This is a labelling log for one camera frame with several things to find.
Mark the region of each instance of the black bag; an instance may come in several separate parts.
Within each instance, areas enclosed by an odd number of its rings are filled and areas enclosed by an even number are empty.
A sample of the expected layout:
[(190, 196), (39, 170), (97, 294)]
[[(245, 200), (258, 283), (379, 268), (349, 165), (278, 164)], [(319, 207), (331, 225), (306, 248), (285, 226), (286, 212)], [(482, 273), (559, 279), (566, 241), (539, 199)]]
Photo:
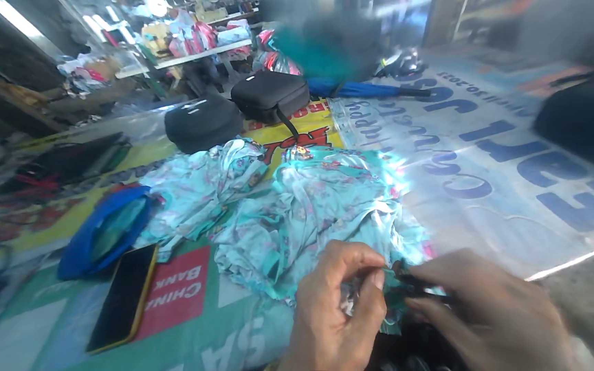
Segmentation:
[(552, 95), (538, 115), (535, 131), (594, 163), (594, 78)]
[(308, 85), (302, 76), (259, 71), (235, 84), (230, 97), (244, 115), (262, 123), (283, 122), (295, 137), (299, 132), (288, 120), (290, 115), (306, 107), (310, 100)]
[(218, 94), (206, 94), (164, 116), (166, 136), (188, 155), (226, 143), (242, 132), (242, 113)]

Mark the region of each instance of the smartphone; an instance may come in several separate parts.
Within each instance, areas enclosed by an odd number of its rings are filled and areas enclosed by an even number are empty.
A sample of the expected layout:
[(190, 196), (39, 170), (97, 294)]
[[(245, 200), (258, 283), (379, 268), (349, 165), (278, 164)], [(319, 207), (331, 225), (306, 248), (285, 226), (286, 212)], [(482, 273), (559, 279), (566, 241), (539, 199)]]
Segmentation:
[(123, 254), (91, 333), (87, 352), (102, 352), (134, 338), (139, 330), (156, 261), (156, 244)]

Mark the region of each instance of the folded umbrella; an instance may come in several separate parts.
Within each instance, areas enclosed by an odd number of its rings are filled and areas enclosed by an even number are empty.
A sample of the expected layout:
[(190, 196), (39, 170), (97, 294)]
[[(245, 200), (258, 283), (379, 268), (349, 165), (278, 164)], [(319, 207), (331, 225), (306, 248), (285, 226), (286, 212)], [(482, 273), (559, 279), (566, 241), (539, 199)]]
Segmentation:
[(429, 90), (404, 89), (389, 85), (373, 85), (367, 82), (337, 82), (324, 77), (307, 79), (311, 94), (320, 97), (429, 97)]

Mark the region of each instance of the blue bag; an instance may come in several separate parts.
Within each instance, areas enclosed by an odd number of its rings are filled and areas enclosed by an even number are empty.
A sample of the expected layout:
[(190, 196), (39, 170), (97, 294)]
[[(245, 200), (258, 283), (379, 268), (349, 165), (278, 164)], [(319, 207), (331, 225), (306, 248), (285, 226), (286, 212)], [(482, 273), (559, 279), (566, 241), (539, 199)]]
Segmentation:
[[(151, 219), (151, 188), (139, 186), (126, 188), (105, 199), (75, 233), (65, 248), (59, 262), (59, 279), (79, 279), (102, 271), (115, 263), (134, 244)], [(133, 219), (126, 220), (128, 210), (136, 209)], [(118, 228), (115, 241), (103, 243), (102, 229), (106, 226)], [(106, 251), (95, 251), (106, 246)]]

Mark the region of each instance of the light blue fabric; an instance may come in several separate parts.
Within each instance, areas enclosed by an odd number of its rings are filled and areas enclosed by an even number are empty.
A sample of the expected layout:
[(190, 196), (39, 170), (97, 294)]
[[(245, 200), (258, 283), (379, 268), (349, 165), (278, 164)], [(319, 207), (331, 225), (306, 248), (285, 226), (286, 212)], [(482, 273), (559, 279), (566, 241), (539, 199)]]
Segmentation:
[(273, 190), (243, 199), (210, 236), (219, 271), (291, 303), (330, 240), (362, 241), (387, 264), (426, 260), (423, 227), (403, 214), (403, 162), (379, 151), (293, 147), (274, 173)]
[(252, 139), (234, 139), (193, 155), (175, 155), (139, 183), (165, 200), (148, 223), (135, 247), (176, 235), (190, 240), (212, 228), (231, 198), (251, 191), (267, 172), (265, 148)]

